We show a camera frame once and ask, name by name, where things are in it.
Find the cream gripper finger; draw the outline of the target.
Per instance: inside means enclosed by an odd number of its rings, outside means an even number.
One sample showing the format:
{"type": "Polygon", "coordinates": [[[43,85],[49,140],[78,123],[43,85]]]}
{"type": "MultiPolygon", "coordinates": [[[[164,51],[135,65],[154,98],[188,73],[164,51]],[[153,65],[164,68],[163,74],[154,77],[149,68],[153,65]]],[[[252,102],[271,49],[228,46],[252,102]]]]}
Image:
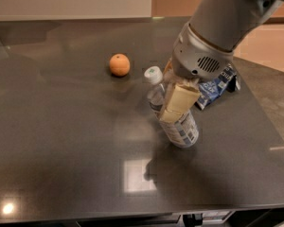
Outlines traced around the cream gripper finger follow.
{"type": "Polygon", "coordinates": [[[172,71],[172,61],[171,61],[171,59],[169,59],[164,70],[163,70],[163,75],[165,76],[166,74],[170,73],[171,71],[172,71]]]}
{"type": "Polygon", "coordinates": [[[189,79],[163,79],[158,118],[174,123],[187,113],[201,95],[198,82],[189,79]]]}

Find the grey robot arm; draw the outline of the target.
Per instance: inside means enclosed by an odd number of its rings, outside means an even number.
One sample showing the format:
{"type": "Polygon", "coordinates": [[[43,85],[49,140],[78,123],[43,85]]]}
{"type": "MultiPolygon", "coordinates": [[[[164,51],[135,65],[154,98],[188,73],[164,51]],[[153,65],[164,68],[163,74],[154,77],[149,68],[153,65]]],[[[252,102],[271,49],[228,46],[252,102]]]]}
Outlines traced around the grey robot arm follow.
{"type": "Polygon", "coordinates": [[[178,35],[168,64],[168,88],[159,119],[173,123],[196,102],[191,86],[219,76],[246,35],[266,22],[284,0],[202,0],[178,35]]]}

